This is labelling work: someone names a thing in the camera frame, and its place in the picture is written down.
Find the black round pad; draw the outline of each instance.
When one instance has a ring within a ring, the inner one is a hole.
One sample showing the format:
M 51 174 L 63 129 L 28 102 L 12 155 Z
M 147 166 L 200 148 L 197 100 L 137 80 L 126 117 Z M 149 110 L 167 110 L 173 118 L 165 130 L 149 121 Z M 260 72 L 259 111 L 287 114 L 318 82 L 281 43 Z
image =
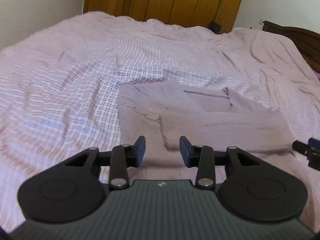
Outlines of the black round pad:
M 277 199 L 284 194 L 284 186 L 273 179 L 257 179 L 248 184 L 248 192 L 262 200 Z
M 229 211 L 258 222 L 299 217 L 308 198 L 299 179 L 262 165 L 237 171 L 223 182 L 219 194 Z
M 104 198 L 99 180 L 79 167 L 49 169 L 25 181 L 18 191 L 23 213 L 46 223 L 83 218 L 95 211 Z

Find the bed wrinkle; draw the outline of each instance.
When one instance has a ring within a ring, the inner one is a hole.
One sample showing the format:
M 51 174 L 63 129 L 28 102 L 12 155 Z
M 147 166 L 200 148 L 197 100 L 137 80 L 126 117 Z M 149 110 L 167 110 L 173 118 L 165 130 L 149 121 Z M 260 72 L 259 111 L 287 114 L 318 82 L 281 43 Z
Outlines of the bed wrinkle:
M 103 127 L 103 124 L 99 123 L 99 121 L 97 121 L 97 118 L 95 117 L 95 110 L 96 110 L 96 100 L 97 98 L 99 98 L 99 93 L 101 92 L 101 83 L 103 81 L 103 77 L 99 76 L 97 78 L 97 82 L 95 83 L 95 88 L 93 91 L 90 91 L 90 103 L 88 105 L 87 110 L 87 117 L 88 120 L 90 120 L 91 122 L 93 122 L 93 124 L 95 125 L 95 127 L 99 130 L 102 131 L 102 133 L 105 133 L 106 131 L 104 129 L 101 129 Z
M 278 70 L 276 70 L 275 68 L 270 67 L 272 70 L 274 70 L 275 72 L 279 73 L 280 75 L 284 76 L 281 72 L 279 72 Z
M 38 174 L 41 171 L 37 169 L 35 165 L 26 163 L 19 157 L 10 154 L 9 146 L 6 143 L 2 143 L 1 155 L 10 163 L 10 167 L 14 167 L 15 170 L 23 172 L 28 178 Z
M 241 41 L 241 45 L 242 46 L 248 46 L 247 41 L 245 40 L 245 35 L 244 32 L 242 30 L 238 30 L 234 32 L 235 36 L 238 37 Z
M 271 58 L 271 60 L 276 63 L 276 60 L 273 58 L 272 54 L 269 51 L 270 46 L 266 45 L 266 41 L 262 40 L 262 46 L 265 49 L 266 53 L 268 54 L 269 58 Z
M 64 55 L 66 54 L 66 50 L 64 50 L 60 55 L 59 55 L 59 57 L 58 57 L 58 59 L 57 59 L 57 63 L 60 63 L 60 60 L 64 57 Z
M 65 141 L 67 139 L 67 133 L 68 133 L 69 128 L 70 128 L 70 112 L 71 112 L 71 109 L 70 108 L 66 108 L 63 111 L 63 114 L 62 114 L 63 132 L 62 132 L 61 146 L 64 145 L 64 143 L 65 143 Z
M 247 78 L 250 78 L 250 75 L 246 69 L 244 69 L 245 74 L 247 75 Z
M 312 98 L 320 104 L 320 97 L 317 97 L 314 93 L 310 92 L 308 89 L 306 89 L 304 87 L 298 87 L 298 89 L 304 94 L 311 95 Z
M 274 79 L 274 77 L 273 77 L 273 76 L 270 76 L 270 78 L 271 78 L 271 80 L 272 80 L 273 82 L 275 82 L 275 79 Z
M 241 73 L 241 71 L 238 68 L 238 66 L 233 62 L 233 60 L 223 50 L 221 51 L 221 53 L 231 63 L 231 65 L 234 67 L 234 69 Z
M 276 55 L 277 58 L 279 58 L 282 62 L 288 64 L 288 62 L 287 62 L 283 57 L 280 57 L 280 55 L 279 55 L 278 53 L 276 53 L 276 52 L 273 50 L 273 48 L 271 48 L 271 49 L 272 49 L 273 54 Z
M 158 114 L 156 114 L 156 113 L 153 113 L 153 112 L 150 112 L 150 111 L 148 111 L 148 113 L 147 113 L 147 114 L 143 114 L 143 113 L 141 113 L 141 112 L 139 111 L 139 109 L 138 109 L 138 107 L 137 107 L 137 106 L 129 106 L 129 105 L 126 105 L 125 103 L 124 103 L 124 104 L 122 104 L 122 106 L 124 106 L 124 107 L 126 107 L 126 108 L 128 108 L 128 109 L 133 110 L 133 111 L 134 111 L 134 112 L 136 112 L 137 114 L 139 114 L 139 115 L 141 115 L 141 116 L 143 116 L 143 117 L 147 118 L 147 119 L 148 119 L 148 120 L 150 120 L 150 121 L 158 121 L 158 119 L 159 119 L 159 115 L 158 115 Z M 154 115 L 156 115 L 156 116 L 157 116 L 157 118 L 156 118 L 156 119 L 152 119 L 152 118 L 150 118 L 150 117 L 149 117 L 149 113 L 150 113 L 150 114 L 154 114 Z
M 191 90 L 187 90 L 187 89 L 184 89 L 183 92 L 190 93 L 190 94 L 204 95 L 204 96 L 209 96 L 209 97 L 218 97 L 218 98 L 229 99 L 229 96 L 214 95 L 214 94 L 209 94 L 209 93 L 205 93 L 205 92 L 191 91 Z
M 250 50 L 250 54 L 251 54 L 251 56 L 256 60 L 256 61 L 258 61 L 259 63 L 262 63 L 262 64 L 266 64 L 265 62 L 263 62 L 261 59 L 259 59 L 257 56 L 255 56 L 255 54 L 254 54 L 254 52 L 253 52 L 253 46 L 254 46 L 254 43 L 255 43 L 255 41 L 256 41 L 256 39 L 257 39 L 257 33 L 255 34 L 255 36 L 254 36 L 254 38 L 253 38 L 253 40 L 252 40 L 252 42 L 250 43 L 250 46 L 249 46 L 249 50 Z
M 142 93 L 143 95 L 147 96 L 147 97 L 150 97 L 148 94 L 146 94 L 144 91 L 141 91 L 139 88 L 137 88 L 136 85 L 134 85 L 134 89 L 135 90 L 138 90 L 140 93 Z
M 298 62 L 294 59 L 294 57 L 292 57 L 290 51 L 288 50 L 288 48 L 283 44 L 282 41 L 278 40 L 277 41 L 284 47 L 285 51 L 288 53 L 288 55 L 290 56 L 290 58 L 292 59 L 293 63 L 296 65 L 296 67 L 300 70 L 300 72 L 309 80 L 311 80 L 311 78 L 309 78 L 309 76 L 307 75 L 307 73 L 305 73 L 305 71 L 303 70 L 303 68 L 300 67 L 300 65 L 298 64 Z
M 312 103 L 313 105 L 314 105 L 314 107 L 317 109 L 317 111 L 318 111 L 318 113 L 319 113 L 319 115 L 320 115 L 320 109 L 319 109 L 319 107 L 315 104 L 315 103 Z
M 297 80 L 291 80 L 291 79 L 289 79 L 289 81 L 291 81 L 292 83 L 295 83 L 295 84 L 300 84 L 300 85 L 307 85 L 308 84 L 307 82 L 304 82 L 304 81 L 297 81 Z
M 267 94 L 269 96 L 269 98 L 271 98 L 271 92 L 270 92 L 270 87 L 269 87 L 269 82 L 268 82 L 268 74 L 266 73 L 266 71 L 264 69 L 261 69 L 260 72 L 264 75 L 265 77 L 265 86 L 266 86 L 266 91 Z

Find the pink blanket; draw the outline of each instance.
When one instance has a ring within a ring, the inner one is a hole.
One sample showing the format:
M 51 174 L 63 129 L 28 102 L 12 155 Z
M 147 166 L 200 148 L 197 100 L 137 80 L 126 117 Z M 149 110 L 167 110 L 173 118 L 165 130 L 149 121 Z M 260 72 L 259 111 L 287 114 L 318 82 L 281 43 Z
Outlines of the pink blanket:
M 1 226 L 11 231 L 24 221 L 16 200 L 24 180 L 88 147 L 105 151 L 120 142 L 121 83 L 168 79 L 228 87 L 279 109 L 295 138 L 320 138 L 319 81 L 289 39 L 87 13 L 0 52 Z M 268 159 L 280 168 L 286 162 Z M 320 230 L 320 173 L 307 163 L 295 155 L 289 165 L 309 191 L 301 220 Z M 107 177 L 105 169 L 100 179 Z

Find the black mount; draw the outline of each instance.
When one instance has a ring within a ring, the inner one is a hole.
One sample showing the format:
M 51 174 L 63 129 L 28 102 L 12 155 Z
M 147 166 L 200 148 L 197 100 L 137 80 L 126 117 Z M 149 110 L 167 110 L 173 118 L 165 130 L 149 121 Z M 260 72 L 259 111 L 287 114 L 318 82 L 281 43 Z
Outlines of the black mount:
M 95 211 L 108 194 L 130 187 L 128 167 L 139 167 L 146 149 L 140 136 L 134 145 L 110 152 L 90 147 L 24 182 L 18 202 L 26 218 L 65 223 Z M 198 167 L 194 187 L 216 193 L 233 214 L 255 222 L 276 222 L 299 217 L 307 201 L 304 184 L 294 176 L 237 147 L 226 152 L 192 145 L 180 137 L 180 153 L 187 167 Z M 225 166 L 227 179 L 217 185 L 215 166 Z M 99 182 L 101 166 L 110 166 L 109 184 Z
M 314 146 L 318 146 L 320 143 L 318 140 L 315 139 L 312 139 L 311 141 L 313 141 Z M 300 141 L 295 141 L 292 144 L 292 149 L 307 157 L 307 159 L 309 160 L 309 167 L 320 171 L 320 148 L 316 148 L 314 146 L 312 144 L 310 145 L 309 139 L 308 145 Z

